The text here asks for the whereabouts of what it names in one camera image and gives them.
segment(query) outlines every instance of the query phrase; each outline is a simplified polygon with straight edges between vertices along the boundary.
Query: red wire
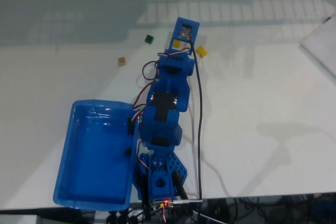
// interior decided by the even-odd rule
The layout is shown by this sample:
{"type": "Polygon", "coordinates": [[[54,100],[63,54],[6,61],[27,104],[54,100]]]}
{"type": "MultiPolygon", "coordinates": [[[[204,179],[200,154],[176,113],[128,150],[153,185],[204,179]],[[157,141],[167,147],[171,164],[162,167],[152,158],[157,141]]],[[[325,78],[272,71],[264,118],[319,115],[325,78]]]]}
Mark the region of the red wire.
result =
{"type": "Polygon", "coordinates": [[[135,105],[136,105],[136,103],[138,102],[138,100],[140,99],[142,93],[146,90],[146,88],[148,88],[149,86],[151,86],[152,83],[153,83],[153,82],[148,83],[148,84],[147,84],[147,85],[140,91],[140,93],[138,94],[138,97],[136,98],[135,102],[133,103],[133,109],[135,108],[135,105]]]}
{"type": "Polygon", "coordinates": [[[161,216],[162,216],[163,223],[166,223],[166,217],[164,216],[164,209],[163,208],[162,208],[162,214],[161,214],[161,216]]]}
{"type": "Polygon", "coordinates": [[[147,105],[147,104],[145,104],[145,103],[141,103],[141,104],[139,104],[139,105],[133,107],[133,110],[136,110],[136,109],[140,108],[141,106],[146,106],[146,105],[147,105]]]}
{"type": "Polygon", "coordinates": [[[139,144],[138,144],[138,152],[136,153],[137,154],[137,158],[138,158],[138,161],[139,161],[139,163],[143,166],[143,167],[145,167],[146,169],[149,169],[141,160],[140,160],[140,158],[139,158],[139,150],[140,150],[140,144],[143,142],[143,140],[141,140],[140,142],[139,142],[139,144]]]}
{"type": "Polygon", "coordinates": [[[132,121],[135,121],[135,119],[143,112],[144,108],[140,111],[138,111],[132,118],[132,121]]]}

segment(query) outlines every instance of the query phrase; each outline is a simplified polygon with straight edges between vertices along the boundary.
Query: wooden block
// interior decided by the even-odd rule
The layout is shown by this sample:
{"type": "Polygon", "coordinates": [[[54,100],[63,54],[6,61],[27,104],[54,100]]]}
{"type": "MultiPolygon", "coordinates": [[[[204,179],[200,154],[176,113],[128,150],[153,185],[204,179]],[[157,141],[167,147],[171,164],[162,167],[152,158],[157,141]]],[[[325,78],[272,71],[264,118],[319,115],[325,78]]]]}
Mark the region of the wooden block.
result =
{"type": "Polygon", "coordinates": [[[199,46],[199,47],[196,49],[196,52],[197,52],[202,58],[208,54],[208,52],[207,52],[207,51],[205,50],[205,48],[202,47],[202,46],[199,46]]]}
{"type": "Polygon", "coordinates": [[[126,65],[125,57],[118,58],[118,64],[119,64],[120,66],[124,66],[124,65],[126,65]]]}

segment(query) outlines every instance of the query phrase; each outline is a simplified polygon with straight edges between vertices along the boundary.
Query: black wire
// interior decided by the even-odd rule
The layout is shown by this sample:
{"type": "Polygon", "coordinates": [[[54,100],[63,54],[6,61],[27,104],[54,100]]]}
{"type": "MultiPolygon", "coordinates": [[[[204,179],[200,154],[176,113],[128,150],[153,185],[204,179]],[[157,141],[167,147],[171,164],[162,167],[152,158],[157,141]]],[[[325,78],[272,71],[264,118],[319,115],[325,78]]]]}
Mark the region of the black wire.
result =
{"type": "Polygon", "coordinates": [[[236,221],[238,220],[242,220],[244,218],[246,218],[247,216],[249,216],[250,214],[252,214],[254,212],[255,208],[253,208],[250,212],[247,212],[246,214],[242,215],[242,216],[239,216],[236,221]]]}
{"type": "Polygon", "coordinates": [[[148,65],[148,64],[150,64],[150,63],[154,63],[154,66],[155,66],[155,68],[156,68],[156,74],[158,73],[158,60],[151,60],[151,61],[149,61],[149,62],[147,62],[143,67],[142,67],[142,75],[143,75],[143,77],[146,79],[146,80],[149,80],[149,81],[152,81],[152,80],[154,80],[155,78],[147,78],[146,76],[145,76],[145,74],[144,74],[144,70],[145,70],[145,67],[148,65]]]}
{"type": "Polygon", "coordinates": [[[242,199],[239,198],[239,201],[241,201],[242,203],[244,203],[244,208],[245,208],[245,210],[250,210],[251,208],[254,210],[254,209],[256,208],[256,206],[247,205],[245,199],[242,200],[242,199]]]}
{"type": "Polygon", "coordinates": [[[298,206],[298,205],[302,205],[302,204],[306,204],[306,203],[309,203],[311,202],[311,199],[307,199],[307,200],[303,200],[303,201],[300,201],[300,202],[297,202],[297,203],[288,203],[288,202],[276,202],[276,203],[253,203],[252,201],[250,201],[248,198],[246,198],[247,201],[249,202],[246,202],[245,201],[245,204],[247,206],[251,206],[251,207],[279,207],[279,206],[288,206],[288,207],[295,207],[295,206],[298,206]]]}
{"type": "Polygon", "coordinates": [[[266,224],[268,222],[267,213],[259,206],[257,207],[257,212],[261,217],[263,217],[264,223],[266,224]]]}
{"type": "Polygon", "coordinates": [[[136,158],[137,158],[136,160],[138,160],[138,157],[139,157],[139,150],[140,150],[140,144],[141,144],[141,143],[142,143],[141,141],[139,141],[139,143],[138,143],[138,151],[137,151],[137,153],[136,153],[136,154],[137,154],[137,155],[136,155],[136,156],[137,156],[137,157],[136,157],[136,158]]]}
{"type": "Polygon", "coordinates": [[[139,216],[142,215],[142,214],[143,214],[143,211],[142,211],[141,213],[137,214],[136,217],[139,217],[139,216]]]}
{"type": "MultiPolygon", "coordinates": [[[[194,48],[194,43],[189,40],[191,50],[194,54],[195,59],[195,68],[196,68],[196,74],[197,74],[197,82],[198,82],[198,89],[199,89],[199,107],[200,107],[200,117],[199,117],[199,124],[198,124],[198,135],[197,135],[197,144],[198,144],[198,150],[197,150],[197,157],[198,157],[198,190],[199,190],[199,199],[202,199],[202,184],[201,184],[201,126],[202,126],[202,116],[203,116],[203,99],[202,99],[202,87],[201,87],[201,79],[199,78],[200,72],[198,70],[198,63],[197,63],[197,56],[194,48]]],[[[201,203],[198,206],[198,216],[197,220],[200,220],[200,214],[201,214],[201,203]]]]}

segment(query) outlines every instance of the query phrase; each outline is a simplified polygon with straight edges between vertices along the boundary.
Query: yellow cube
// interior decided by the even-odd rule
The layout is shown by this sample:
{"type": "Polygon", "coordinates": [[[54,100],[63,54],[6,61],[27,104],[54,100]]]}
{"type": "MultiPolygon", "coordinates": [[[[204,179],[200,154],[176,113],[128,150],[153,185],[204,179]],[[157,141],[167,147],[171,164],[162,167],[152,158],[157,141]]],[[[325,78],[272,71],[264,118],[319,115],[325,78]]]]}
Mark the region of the yellow cube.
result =
{"type": "Polygon", "coordinates": [[[175,47],[175,48],[180,48],[180,46],[181,46],[181,41],[175,39],[175,40],[173,41],[173,47],[175,47]]]}
{"type": "Polygon", "coordinates": [[[119,64],[120,66],[124,66],[124,65],[126,65],[125,57],[118,58],[118,64],[119,64]]]}
{"type": "Polygon", "coordinates": [[[197,52],[202,58],[208,54],[208,52],[207,52],[207,51],[205,50],[205,48],[202,47],[202,46],[199,46],[199,47],[196,49],[196,52],[197,52]]]}

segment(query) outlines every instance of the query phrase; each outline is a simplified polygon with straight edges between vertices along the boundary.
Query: colored wire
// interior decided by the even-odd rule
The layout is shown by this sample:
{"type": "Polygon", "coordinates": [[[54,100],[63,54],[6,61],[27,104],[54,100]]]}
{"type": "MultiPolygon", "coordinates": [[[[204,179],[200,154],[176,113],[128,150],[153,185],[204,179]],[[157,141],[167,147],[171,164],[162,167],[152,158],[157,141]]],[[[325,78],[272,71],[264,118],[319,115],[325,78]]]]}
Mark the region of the colored wire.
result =
{"type": "Polygon", "coordinates": [[[140,108],[141,106],[146,106],[147,104],[145,104],[145,103],[141,103],[141,104],[139,104],[139,105],[137,105],[137,106],[134,106],[133,107],[133,110],[137,110],[138,108],[140,108]]]}
{"type": "Polygon", "coordinates": [[[146,66],[148,66],[150,63],[154,63],[154,66],[155,66],[155,68],[156,68],[156,74],[157,75],[159,75],[159,69],[158,69],[158,67],[157,67],[157,60],[152,60],[152,61],[149,61],[149,62],[147,62],[143,67],[142,67],[142,75],[143,75],[143,77],[146,79],[146,80],[149,80],[149,81],[152,81],[152,80],[154,80],[154,78],[147,78],[146,76],[145,76],[145,74],[144,74],[144,70],[145,70],[145,67],[146,66]]]}
{"type": "Polygon", "coordinates": [[[152,83],[153,83],[153,82],[148,83],[148,84],[147,84],[147,85],[140,91],[140,93],[138,94],[138,97],[136,98],[135,102],[133,103],[133,109],[135,108],[136,103],[139,101],[139,99],[140,99],[142,93],[143,93],[148,87],[150,87],[150,86],[152,85],[152,83]]]}
{"type": "Polygon", "coordinates": [[[143,142],[143,140],[141,140],[139,143],[138,143],[138,152],[136,153],[137,155],[137,159],[138,159],[138,161],[139,161],[139,163],[143,166],[143,167],[145,167],[147,170],[149,169],[148,168],[148,166],[146,166],[146,164],[144,163],[144,162],[142,162],[141,160],[140,160],[140,158],[139,158],[139,150],[140,150],[140,144],[143,142]]]}
{"type": "Polygon", "coordinates": [[[144,109],[145,109],[145,108],[143,108],[142,110],[138,111],[138,112],[132,117],[132,122],[134,122],[135,119],[138,118],[138,116],[143,112],[144,109]]]}
{"type": "Polygon", "coordinates": [[[170,54],[165,54],[165,53],[163,53],[163,52],[159,52],[159,53],[157,54],[157,56],[167,56],[167,57],[169,57],[170,55],[180,54],[180,53],[182,53],[182,52],[188,52],[189,50],[190,50],[189,47],[185,47],[185,48],[182,48],[181,50],[179,50],[179,51],[177,51],[177,52],[171,52],[170,54]]]}

